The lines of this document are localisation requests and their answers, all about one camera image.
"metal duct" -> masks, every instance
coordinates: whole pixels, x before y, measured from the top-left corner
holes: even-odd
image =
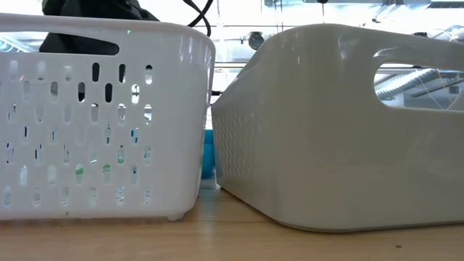
[[[439,77],[436,69],[417,70],[406,75],[396,75],[374,87],[377,97],[384,99],[393,97],[416,86],[435,80]]]

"laundry basket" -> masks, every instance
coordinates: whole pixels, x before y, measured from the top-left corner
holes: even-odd
[[[0,219],[168,217],[198,194],[215,47],[160,22],[0,15],[119,46],[0,53]]]
[[[464,221],[463,95],[387,107],[385,62],[464,71],[464,45],[343,25],[269,38],[212,105],[217,182],[280,223],[358,231]]]

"wooden surface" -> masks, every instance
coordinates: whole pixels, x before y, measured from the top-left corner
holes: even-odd
[[[0,224],[0,260],[464,260],[464,226],[354,234],[283,227],[224,191],[201,190],[181,222]]]

